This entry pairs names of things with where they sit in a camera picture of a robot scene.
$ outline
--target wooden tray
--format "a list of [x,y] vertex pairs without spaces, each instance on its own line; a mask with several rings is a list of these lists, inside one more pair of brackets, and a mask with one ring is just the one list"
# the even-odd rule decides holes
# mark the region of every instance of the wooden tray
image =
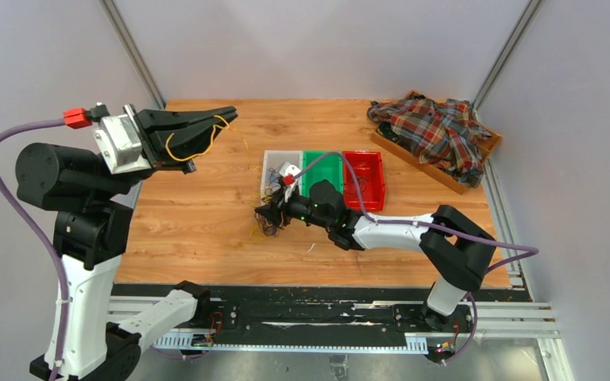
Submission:
[[[491,129],[488,129],[487,127],[485,128],[492,134],[492,137],[486,140],[479,141],[478,149],[481,150],[481,161],[483,164],[488,161],[488,158],[490,157],[490,155],[492,155],[499,143],[501,143],[502,139],[502,136],[500,134],[492,131]],[[464,192],[471,189],[466,185],[458,183],[457,180],[453,179],[450,175],[448,175],[444,171],[441,171],[440,169],[436,168],[431,164],[418,163],[417,159],[412,155],[412,153],[410,153],[408,150],[401,147],[397,143],[394,143],[393,141],[383,137],[380,133],[377,132],[377,130],[373,132],[370,137],[370,140],[459,194],[464,194]]]

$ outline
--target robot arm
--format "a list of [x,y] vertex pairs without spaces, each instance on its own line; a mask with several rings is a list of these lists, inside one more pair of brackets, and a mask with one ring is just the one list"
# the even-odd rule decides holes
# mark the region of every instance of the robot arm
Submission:
[[[56,307],[48,350],[30,364],[31,373],[41,379],[48,379],[53,368],[69,380],[127,379],[154,341],[183,322],[209,314],[209,291],[182,282],[150,309],[106,323],[133,213],[111,199],[127,194],[156,171],[195,171],[192,157],[207,150],[237,111],[224,107],[136,113],[131,105],[124,111],[111,116],[98,104],[91,110],[65,113],[72,128],[98,123],[93,134],[99,154],[34,143],[17,158],[17,197],[57,212],[52,243],[68,277],[68,299]],[[62,361],[56,361],[59,329],[66,337]]]
[[347,208],[343,196],[327,180],[315,183],[310,197],[303,197],[295,183],[284,182],[298,168],[285,163],[280,170],[280,189],[268,204],[255,209],[266,222],[283,228],[292,218],[323,227],[339,248],[366,250],[405,248],[424,252],[440,273],[422,309],[432,329],[440,330],[457,304],[469,292],[481,288],[495,248],[464,239],[448,241],[448,234],[428,227],[444,225],[459,232],[493,240],[482,228],[452,206],[441,205],[433,214],[385,217]]

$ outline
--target wooden tabletop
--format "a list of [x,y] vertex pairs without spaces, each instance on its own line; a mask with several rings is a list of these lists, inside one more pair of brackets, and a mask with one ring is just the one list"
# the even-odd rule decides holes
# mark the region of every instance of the wooden tabletop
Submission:
[[[118,282],[430,287],[438,278],[421,252],[344,251],[324,229],[299,221],[278,237],[261,236],[253,208],[270,149],[379,151],[387,186],[380,214],[414,216],[450,204],[494,234],[482,187],[456,194],[371,143],[368,100],[173,100],[167,109],[228,105],[239,115],[234,131],[195,161],[196,173],[162,171],[144,182]],[[500,259],[498,250],[493,261]],[[503,268],[485,278],[487,287],[509,285]]]

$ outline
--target plaid shirt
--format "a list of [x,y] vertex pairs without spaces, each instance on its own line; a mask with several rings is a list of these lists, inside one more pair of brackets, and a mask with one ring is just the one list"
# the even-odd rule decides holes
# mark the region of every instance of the plaid shirt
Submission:
[[491,135],[478,124],[468,101],[436,102],[411,93],[395,102],[371,102],[368,117],[389,122],[400,144],[421,164],[433,164],[469,187],[481,183],[484,172],[478,139]]

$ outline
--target white panel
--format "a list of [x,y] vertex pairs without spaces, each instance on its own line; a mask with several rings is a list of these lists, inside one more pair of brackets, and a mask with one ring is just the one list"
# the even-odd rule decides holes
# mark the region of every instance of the white panel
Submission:
[[[126,102],[151,106],[99,3],[0,1],[0,132],[100,101],[114,112]],[[15,160],[26,144],[96,149],[89,133],[60,128],[2,144],[6,183],[15,189]],[[53,213],[33,216],[52,232]],[[56,288],[47,252],[0,195],[0,379],[29,378],[29,361],[50,340]]]
[[116,3],[168,99],[472,99],[527,0]]
[[545,2],[481,117],[575,379],[610,379],[610,2]]

